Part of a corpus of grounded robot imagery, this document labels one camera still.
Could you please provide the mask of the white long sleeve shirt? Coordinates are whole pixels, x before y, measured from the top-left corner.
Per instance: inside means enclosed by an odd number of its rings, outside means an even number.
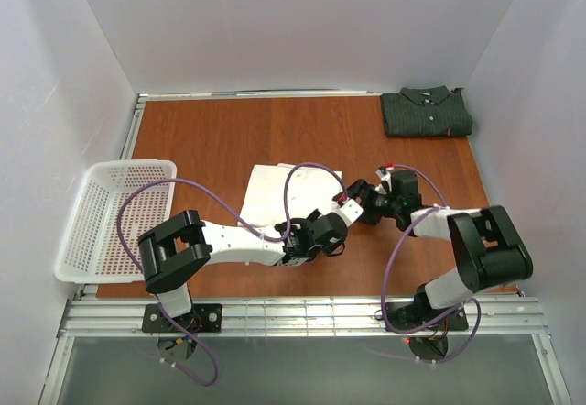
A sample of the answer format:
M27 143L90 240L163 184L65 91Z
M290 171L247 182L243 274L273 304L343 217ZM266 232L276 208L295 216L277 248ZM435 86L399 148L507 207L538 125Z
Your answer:
M254 165L240 217L254 227L283 223L285 181L292 168L291 164ZM341 191L341 184L326 170L302 167L288 183L289 215L306 218L316 209L326 213L332 197Z

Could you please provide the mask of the dark green shirt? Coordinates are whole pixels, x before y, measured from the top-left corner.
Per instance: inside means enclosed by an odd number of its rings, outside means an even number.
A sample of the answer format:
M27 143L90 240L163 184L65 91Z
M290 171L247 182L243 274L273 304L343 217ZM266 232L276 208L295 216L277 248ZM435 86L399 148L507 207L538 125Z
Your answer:
M388 137L467 137L473 131L462 88L402 88L382 93L380 102Z

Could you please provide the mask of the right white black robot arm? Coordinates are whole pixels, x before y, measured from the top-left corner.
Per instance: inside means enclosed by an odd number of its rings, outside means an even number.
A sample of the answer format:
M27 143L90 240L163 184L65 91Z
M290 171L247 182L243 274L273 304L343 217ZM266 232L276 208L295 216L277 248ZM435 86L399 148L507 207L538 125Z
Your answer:
M450 242L455 259L453 269L420 285L411 303L396 309L381 304L387 330L418 332L446 319L478 293L532 276L532 258L504 207L429 206L422 201L414 171L387 167L377 174L378 185L358 180L346 192L363 209L360 222L378 224L390 218L404 238Z

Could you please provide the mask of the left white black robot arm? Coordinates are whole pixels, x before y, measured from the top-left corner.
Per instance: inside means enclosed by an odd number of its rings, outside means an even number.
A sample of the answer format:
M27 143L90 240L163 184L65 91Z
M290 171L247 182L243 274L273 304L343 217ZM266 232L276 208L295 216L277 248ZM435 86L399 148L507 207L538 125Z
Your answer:
M331 257L343 248L350 222L339 211L295 218L280 242L286 225L276 224L256 236L241 226L205 222L195 210L184 211L138 238L146 291L162 302L172 318L191 311L188 281L206 265L253 263L263 266L300 266L322 254Z

